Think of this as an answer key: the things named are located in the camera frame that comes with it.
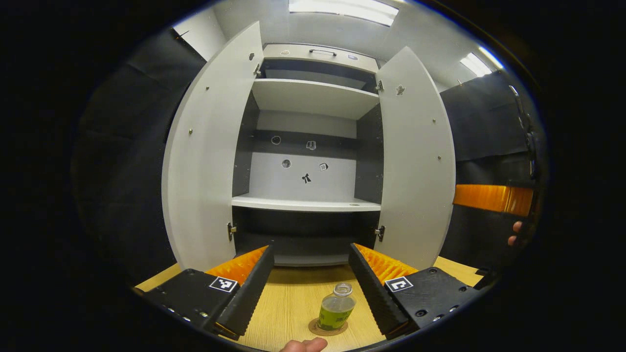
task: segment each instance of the hand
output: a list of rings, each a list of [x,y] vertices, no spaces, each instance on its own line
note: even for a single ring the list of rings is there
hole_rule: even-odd
[[[328,346],[322,338],[306,339],[303,342],[289,341],[280,352],[320,352]]]
[[[519,233],[520,229],[521,229],[521,221],[515,222],[515,224],[513,224],[513,231]],[[517,239],[516,235],[509,237],[508,239],[509,246],[512,246],[515,243],[516,239]]]

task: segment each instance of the coaster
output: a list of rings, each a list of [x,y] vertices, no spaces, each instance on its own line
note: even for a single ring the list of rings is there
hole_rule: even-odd
[[[343,326],[341,326],[341,328],[337,330],[322,330],[317,326],[318,320],[319,318],[315,318],[309,323],[309,330],[319,336],[335,336],[343,333],[345,330],[348,329],[348,322],[346,321]]]

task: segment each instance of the sticker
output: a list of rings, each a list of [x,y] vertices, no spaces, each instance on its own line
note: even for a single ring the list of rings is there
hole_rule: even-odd
[[[233,288],[237,285],[237,282],[224,277],[217,277],[211,285],[208,285],[212,289],[218,289],[220,291],[232,292]]]
[[[403,289],[407,289],[409,287],[413,287],[413,284],[406,279],[406,277],[398,277],[396,279],[391,279],[385,281],[385,285],[391,290],[391,292],[402,291]]]

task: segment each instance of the cabinet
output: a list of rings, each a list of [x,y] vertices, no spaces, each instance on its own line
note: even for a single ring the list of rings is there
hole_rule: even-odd
[[[379,69],[323,46],[263,49],[254,23],[180,104],[163,212],[183,268],[207,270],[266,243],[279,265],[338,264],[359,242],[423,269],[448,229],[454,175],[448,117],[409,48]]]

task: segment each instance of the wooden table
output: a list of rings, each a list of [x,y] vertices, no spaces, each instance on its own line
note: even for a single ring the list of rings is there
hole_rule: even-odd
[[[476,269],[438,257],[434,266],[474,286],[482,276]],[[137,285],[149,291],[181,271],[178,264]],[[307,327],[319,314],[322,298],[332,293],[339,282],[352,285],[357,303],[350,315],[348,329],[337,336],[326,336],[328,347],[324,352],[345,351],[384,340],[369,310],[363,291],[348,265],[327,267],[275,267],[267,280],[259,303],[252,315],[248,330],[240,344],[278,351],[291,340],[312,339],[317,335]]]

